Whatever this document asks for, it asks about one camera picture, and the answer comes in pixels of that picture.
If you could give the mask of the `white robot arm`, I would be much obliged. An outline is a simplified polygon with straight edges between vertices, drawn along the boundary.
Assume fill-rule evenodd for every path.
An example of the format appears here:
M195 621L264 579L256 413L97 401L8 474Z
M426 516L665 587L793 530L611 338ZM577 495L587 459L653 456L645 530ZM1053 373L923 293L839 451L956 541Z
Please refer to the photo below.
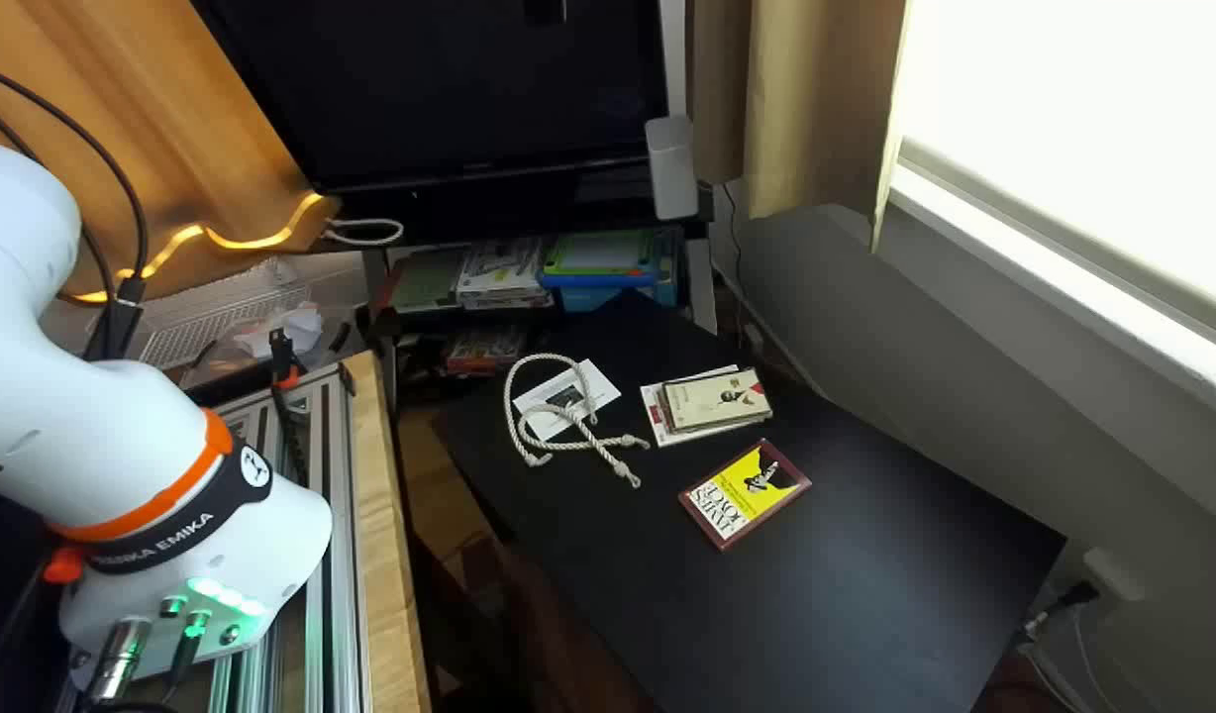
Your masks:
M42 308L74 254L70 188L0 147L0 500L79 549L70 677L122 621L148 628L144 674L237 654L317 573L331 508L158 369L58 349Z

